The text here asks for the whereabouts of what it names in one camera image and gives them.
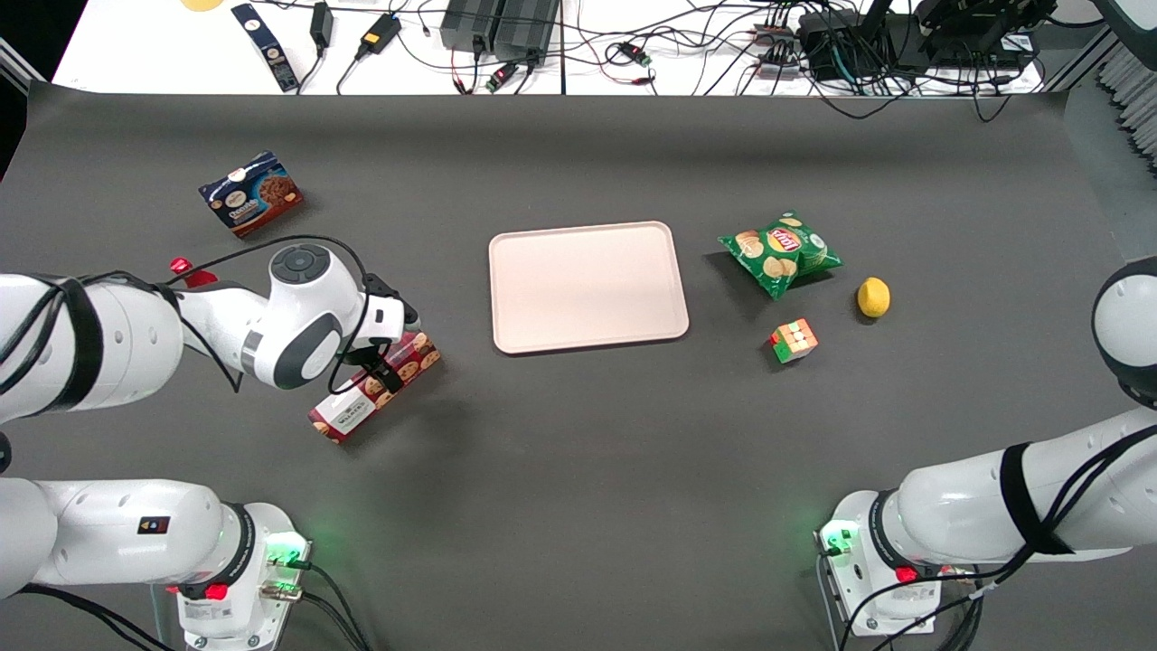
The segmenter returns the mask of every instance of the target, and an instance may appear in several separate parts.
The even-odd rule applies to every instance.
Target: green led light
[[[271,534],[265,540],[265,555],[270,561],[288,563],[305,555],[305,539],[297,532]]]
[[[860,527],[849,520],[832,520],[820,530],[820,539],[833,555],[852,552],[852,543]]]

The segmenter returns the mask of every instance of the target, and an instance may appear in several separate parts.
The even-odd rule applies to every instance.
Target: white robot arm
[[[268,272],[268,297],[228,281],[172,290],[121,272],[0,274],[0,424],[149,397],[186,346],[283,390],[320,376],[339,352],[400,383],[377,355],[419,328],[396,291],[371,274],[359,287],[316,244],[281,249]],[[6,446],[0,436],[0,472]],[[286,600],[300,595],[300,571],[280,561],[308,554],[280,509],[222,503],[206,487],[0,479],[0,599],[29,583],[163,584],[198,649],[273,649]]]
[[[1038,444],[913,471],[896,490],[854,493],[817,532],[845,620],[856,635],[892,635],[939,605],[939,583],[874,592],[944,565],[1104,558],[1157,542],[1157,258],[1105,282],[1092,331],[1133,412]],[[1054,531],[1041,525],[1066,482],[1106,449],[1126,452],[1093,480]],[[930,632],[928,626],[912,632]]]

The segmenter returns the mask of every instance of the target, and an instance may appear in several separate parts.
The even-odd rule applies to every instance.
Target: red cookie box
[[[404,390],[435,362],[442,360],[442,354],[434,348],[425,333],[406,333],[400,342],[390,347],[382,360],[405,383],[401,386]],[[309,412],[314,428],[338,445],[345,443],[354,429],[398,395],[385,391],[381,383],[364,371],[359,371],[339,389],[345,390],[351,383],[356,383],[358,387],[342,394],[331,395]]]

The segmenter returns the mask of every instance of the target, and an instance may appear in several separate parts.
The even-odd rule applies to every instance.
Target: tray
[[[503,232],[491,239],[494,346],[518,355],[673,340],[687,303],[661,221]]]

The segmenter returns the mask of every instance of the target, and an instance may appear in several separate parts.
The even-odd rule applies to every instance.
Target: gray table surface
[[[235,397],[189,355],[148,401],[9,424],[9,473],[171,478],[277,503],[376,639],[401,650],[820,651],[810,532],[839,498],[1130,407],[1089,333],[1091,299],[1121,258],[1062,104],[1016,98],[982,125],[958,101],[853,121],[815,99],[39,86],[0,183],[0,266],[163,279],[176,254],[236,250],[196,188],[270,148],[309,205],[253,239],[347,239],[421,310],[445,362],[338,449],[305,420],[320,384],[250,382]],[[773,302],[715,237],[789,207],[847,265]],[[685,338],[496,352],[492,236],[647,219],[675,234]],[[265,290],[265,262],[219,273]],[[867,275],[894,296],[875,324],[852,302]],[[781,368],[764,341],[801,316],[819,349]],[[1030,567],[989,598],[974,649],[1151,649],[1152,569],[1149,549]],[[145,587],[82,593],[152,617]],[[282,649],[339,646],[303,606]],[[124,649],[34,597],[0,604],[0,648]]]

